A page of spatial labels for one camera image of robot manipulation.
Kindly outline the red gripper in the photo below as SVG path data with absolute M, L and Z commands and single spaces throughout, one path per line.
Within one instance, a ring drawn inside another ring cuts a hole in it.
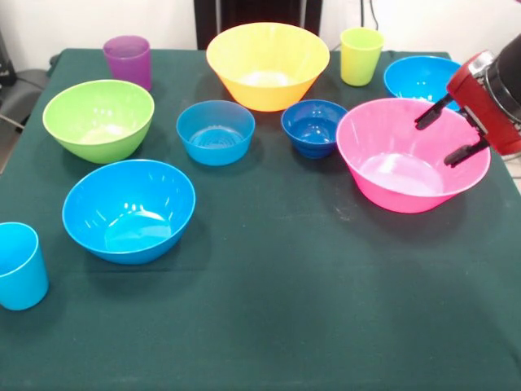
M 449 94 L 414 120 L 417 130 L 433 124 L 453 100 L 459 113 L 475 128 L 479 141 L 466 144 L 444 158 L 460 165 L 488 147 L 501 155 L 520 152 L 520 52 L 484 51 L 465 63 L 447 86 Z

